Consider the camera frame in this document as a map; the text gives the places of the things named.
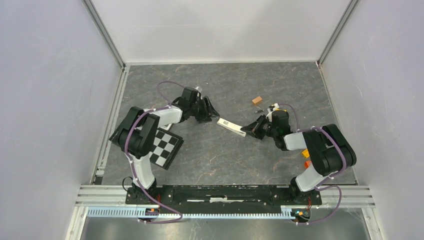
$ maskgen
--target white wall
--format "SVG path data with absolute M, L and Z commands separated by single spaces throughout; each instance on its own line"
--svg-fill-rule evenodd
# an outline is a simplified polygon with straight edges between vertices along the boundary
M 422 239 L 424 1 L 360 1 L 323 73 L 387 239 Z
M 93 0 L 127 63 L 315 61 L 349 0 Z
M 0 3 L 0 239 L 64 239 L 120 68 L 80 0 Z

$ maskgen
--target white block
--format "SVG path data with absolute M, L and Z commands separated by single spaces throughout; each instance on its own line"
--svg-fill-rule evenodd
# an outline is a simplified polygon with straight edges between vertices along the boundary
M 230 130 L 230 131 L 232 131 L 232 132 L 234 132 L 234 133 L 236 133 L 236 134 L 238 134 L 242 137 L 246 137 L 246 133 L 244 131 L 240 130 L 242 127 L 237 125 L 237 124 L 229 122 L 229 121 L 227 121 L 223 118 L 220 118 L 218 120 L 217 124 L 220 125 L 220 126 L 223 126 L 224 128 L 226 128 L 226 129 L 228 129 L 228 130 Z

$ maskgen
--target gray floor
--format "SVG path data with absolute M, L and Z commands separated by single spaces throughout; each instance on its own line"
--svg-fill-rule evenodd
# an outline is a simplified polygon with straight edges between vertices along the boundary
M 166 101 L 156 92 L 161 81 L 175 81 L 184 86 L 203 88 L 221 117 L 248 125 L 259 117 L 252 99 L 263 98 L 265 109 L 273 103 L 289 103 L 297 111 L 300 127 L 335 123 L 333 110 L 314 62 L 217 63 L 189 65 L 132 66 L 117 122 L 132 106 L 157 108 Z M 170 99 L 181 95 L 182 88 L 163 85 Z M 290 115 L 295 130 L 294 115 Z M 159 185 L 201 184 L 289 184 L 302 173 L 305 158 L 301 151 L 281 151 L 271 138 L 239 136 L 219 125 L 217 120 L 198 124 L 195 119 L 175 124 L 171 132 L 184 138 L 184 144 L 168 170 L 152 165 Z M 120 185 L 130 176 L 130 166 L 120 149 L 112 145 L 103 177 L 103 185 Z M 353 184 L 351 169 L 334 180 Z
M 327 216 L 314 209 L 312 221 Z M 369 240 L 361 209 L 339 209 L 328 220 L 296 226 L 283 219 L 186 219 L 178 223 L 144 225 L 133 218 L 88 217 L 82 240 Z

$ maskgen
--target orange object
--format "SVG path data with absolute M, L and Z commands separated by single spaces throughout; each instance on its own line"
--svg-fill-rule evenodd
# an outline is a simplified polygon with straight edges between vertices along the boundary
M 305 161 L 305 163 L 303 164 L 305 166 L 305 169 L 307 169 L 309 166 L 312 165 L 312 161 Z
M 252 103 L 256 105 L 256 104 L 260 103 L 261 101 L 262 101 L 262 97 L 258 96 L 257 98 L 252 100 Z

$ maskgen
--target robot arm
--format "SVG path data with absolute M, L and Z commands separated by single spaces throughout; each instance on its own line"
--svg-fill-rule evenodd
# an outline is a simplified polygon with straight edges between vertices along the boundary
M 346 160 L 346 168 L 355 165 L 355 152 L 337 126 L 329 124 L 322 129 L 340 148 Z M 324 134 L 314 129 L 292 133 L 286 111 L 273 110 L 241 130 L 260 140 L 264 136 L 271 137 L 277 148 L 283 151 L 308 149 L 312 166 L 291 180 L 289 188 L 294 199 L 310 195 L 318 184 L 343 167 L 339 153 Z
M 202 97 L 201 89 L 185 87 L 181 97 L 173 101 L 169 108 L 148 113 L 139 122 L 129 139 L 128 153 L 134 160 L 134 171 L 139 178 L 140 188 L 149 189 L 155 182 L 150 164 L 149 152 L 154 144 L 156 131 L 168 124 L 177 124 L 193 116 L 199 123 L 210 122 L 211 117 L 219 117 L 207 96 Z M 124 120 L 117 127 L 109 140 L 119 146 L 124 152 L 125 142 L 131 127 L 147 109 L 143 110 L 133 106 Z

